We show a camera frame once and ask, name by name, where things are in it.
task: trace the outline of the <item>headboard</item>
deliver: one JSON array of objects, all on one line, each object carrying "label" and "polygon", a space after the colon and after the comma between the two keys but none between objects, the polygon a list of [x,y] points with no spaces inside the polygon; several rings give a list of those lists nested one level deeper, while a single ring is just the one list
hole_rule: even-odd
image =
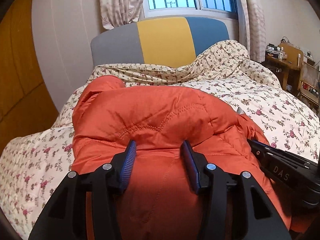
[{"label": "headboard", "polygon": [[91,41],[95,66],[116,63],[180,67],[229,39],[226,25],[205,17],[154,18],[106,31]]}]

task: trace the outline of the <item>chair seat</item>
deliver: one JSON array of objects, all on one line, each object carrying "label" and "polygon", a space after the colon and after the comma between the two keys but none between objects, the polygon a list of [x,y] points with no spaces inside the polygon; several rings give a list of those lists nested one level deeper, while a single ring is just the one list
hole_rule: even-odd
[{"label": "chair seat", "polygon": [[305,90],[301,87],[300,93],[306,98],[310,99],[312,102],[314,102],[317,106],[319,105],[319,99],[314,94],[310,93],[308,90]]}]

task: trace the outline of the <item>floral curtain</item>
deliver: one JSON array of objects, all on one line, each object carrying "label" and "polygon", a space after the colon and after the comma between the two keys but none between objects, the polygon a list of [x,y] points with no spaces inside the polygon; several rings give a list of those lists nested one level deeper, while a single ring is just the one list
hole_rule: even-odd
[{"label": "floral curtain", "polygon": [[100,0],[103,27],[115,27],[137,22],[143,0]]},{"label": "floral curtain", "polygon": [[267,44],[261,0],[238,0],[238,2],[240,43],[249,51],[251,60],[263,62]]}]

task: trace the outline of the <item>floral blanket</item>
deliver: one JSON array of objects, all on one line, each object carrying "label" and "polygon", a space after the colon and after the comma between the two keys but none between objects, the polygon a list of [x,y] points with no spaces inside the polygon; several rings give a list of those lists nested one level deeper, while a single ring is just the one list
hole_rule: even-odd
[{"label": "floral blanket", "polygon": [[0,207],[23,239],[73,163],[72,112],[84,88],[102,75],[115,75],[127,87],[174,85],[200,89],[236,111],[240,107],[264,131],[273,147],[318,161],[319,119],[301,101],[281,90],[273,73],[249,59],[236,41],[219,42],[188,66],[146,64],[97,66],[71,95],[51,129],[13,139],[0,158]]}]

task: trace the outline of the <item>desk leg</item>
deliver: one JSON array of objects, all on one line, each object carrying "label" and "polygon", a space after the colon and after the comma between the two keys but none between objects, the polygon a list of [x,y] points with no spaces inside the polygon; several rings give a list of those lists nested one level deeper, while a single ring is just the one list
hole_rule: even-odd
[{"label": "desk leg", "polygon": [[285,69],[283,71],[283,80],[282,80],[282,90],[287,90],[287,82],[288,82],[288,76],[289,76],[289,69]]}]

